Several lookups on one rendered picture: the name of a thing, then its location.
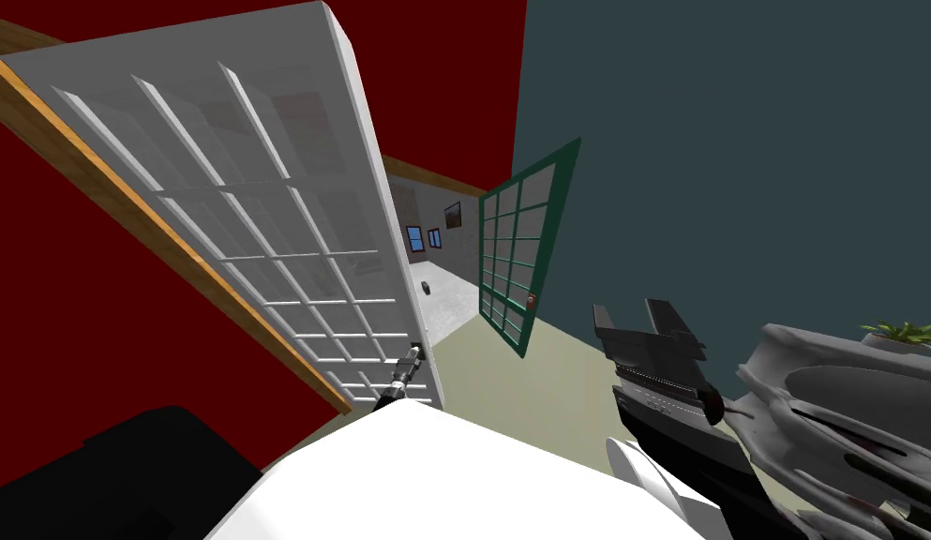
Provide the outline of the green glass-paned door leaf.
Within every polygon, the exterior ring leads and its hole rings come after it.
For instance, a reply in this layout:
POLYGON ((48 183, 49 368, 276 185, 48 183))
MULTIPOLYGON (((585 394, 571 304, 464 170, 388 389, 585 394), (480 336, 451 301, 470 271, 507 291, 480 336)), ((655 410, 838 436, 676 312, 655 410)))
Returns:
POLYGON ((526 355, 581 139, 555 150, 479 200, 479 315, 526 355), (537 297, 526 309, 527 297, 537 297))

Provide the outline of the white glass-paned door leaf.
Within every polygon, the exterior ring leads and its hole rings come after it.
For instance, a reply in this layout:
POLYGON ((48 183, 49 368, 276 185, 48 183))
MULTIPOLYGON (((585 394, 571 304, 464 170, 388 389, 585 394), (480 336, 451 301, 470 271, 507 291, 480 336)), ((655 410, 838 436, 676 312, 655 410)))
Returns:
POLYGON ((443 390, 354 50, 321 0, 3 55, 353 406, 443 390))

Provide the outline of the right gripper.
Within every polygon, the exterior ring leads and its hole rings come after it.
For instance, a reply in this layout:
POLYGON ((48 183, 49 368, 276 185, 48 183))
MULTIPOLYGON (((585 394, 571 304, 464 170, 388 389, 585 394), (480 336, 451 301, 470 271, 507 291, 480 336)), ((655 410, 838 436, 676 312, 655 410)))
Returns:
POLYGON ((697 414, 707 425, 717 425, 726 416, 726 402, 699 367, 706 360, 704 344, 669 301, 644 303, 656 334, 616 329, 607 309, 593 305, 595 334, 623 386, 648 395, 660 410, 697 414))

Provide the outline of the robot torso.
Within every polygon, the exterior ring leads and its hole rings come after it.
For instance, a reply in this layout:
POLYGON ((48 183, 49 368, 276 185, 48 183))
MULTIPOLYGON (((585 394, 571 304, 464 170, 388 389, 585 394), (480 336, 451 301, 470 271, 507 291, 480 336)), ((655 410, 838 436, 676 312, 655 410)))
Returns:
POLYGON ((653 495, 582 465, 614 433, 586 347, 458 358, 450 406, 402 400, 276 463, 206 540, 703 540, 653 495))

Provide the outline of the green plant in white pot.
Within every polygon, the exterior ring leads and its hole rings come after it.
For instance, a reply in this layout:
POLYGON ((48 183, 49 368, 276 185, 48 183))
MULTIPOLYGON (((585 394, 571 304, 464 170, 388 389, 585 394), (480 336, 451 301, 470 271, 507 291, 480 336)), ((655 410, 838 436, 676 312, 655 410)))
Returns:
POLYGON ((931 352, 931 324, 902 326, 878 320, 876 325, 861 325, 867 332, 862 344, 890 353, 925 355, 931 352))

